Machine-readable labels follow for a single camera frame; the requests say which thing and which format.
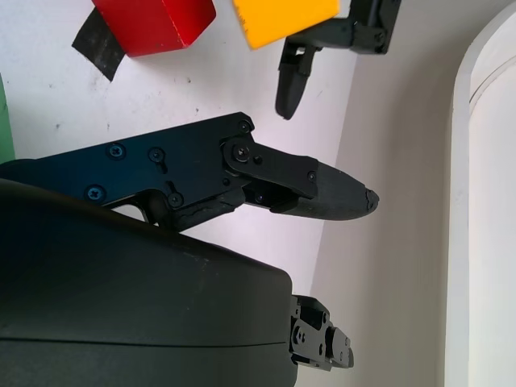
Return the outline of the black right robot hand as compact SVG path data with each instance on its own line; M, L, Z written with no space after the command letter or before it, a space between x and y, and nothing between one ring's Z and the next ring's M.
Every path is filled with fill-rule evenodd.
M273 266L187 237L244 204L346 221L377 194L234 113L1 166L4 386L292 386L349 338Z

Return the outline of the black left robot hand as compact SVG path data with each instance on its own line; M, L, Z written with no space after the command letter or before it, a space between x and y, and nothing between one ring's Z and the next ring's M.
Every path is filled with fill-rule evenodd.
M346 18L328 19L288 36L278 68L276 112L286 120L293 117L316 52L338 48L365 55L386 54L400 6L398 0L355 0Z

